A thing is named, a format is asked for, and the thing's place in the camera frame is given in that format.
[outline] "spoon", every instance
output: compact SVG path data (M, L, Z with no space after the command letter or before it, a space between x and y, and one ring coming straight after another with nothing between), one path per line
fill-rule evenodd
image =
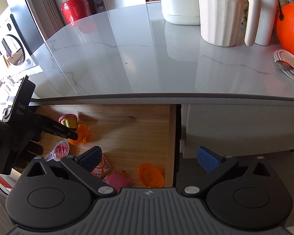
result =
M290 65L288 62L283 61L283 60L277 60L276 61L276 66L281 69L281 70L294 70L294 67L292 65Z

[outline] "pink toy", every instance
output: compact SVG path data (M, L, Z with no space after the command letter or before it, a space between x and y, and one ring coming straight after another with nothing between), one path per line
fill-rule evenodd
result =
M129 183L132 182L132 179L128 179L118 174L116 170L113 170L112 173L106 177L105 182L116 189L119 193L122 187L129 186Z

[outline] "washing machine door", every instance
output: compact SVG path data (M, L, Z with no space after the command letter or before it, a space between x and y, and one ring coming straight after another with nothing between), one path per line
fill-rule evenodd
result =
M4 49L6 50L7 60L15 65L19 66L24 63L25 51L20 40L12 34L7 34L1 41Z

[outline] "wooden drawer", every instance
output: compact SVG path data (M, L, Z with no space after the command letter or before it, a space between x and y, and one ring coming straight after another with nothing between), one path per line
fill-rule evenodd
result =
M77 115L78 123L89 128L85 145L70 144L70 154L78 156L98 145L113 169L125 170L133 187L142 187L137 167L152 163L164 169L165 187L173 182L175 148L175 105L55 105L41 106L36 113L58 120L61 115ZM42 133L44 155L63 140Z

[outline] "mug handle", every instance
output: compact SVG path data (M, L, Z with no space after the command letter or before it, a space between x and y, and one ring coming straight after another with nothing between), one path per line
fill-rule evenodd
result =
M248 19L245 34L245 43L247 46L252 46L255 43L257 29L259 24L261 1L248 0Z

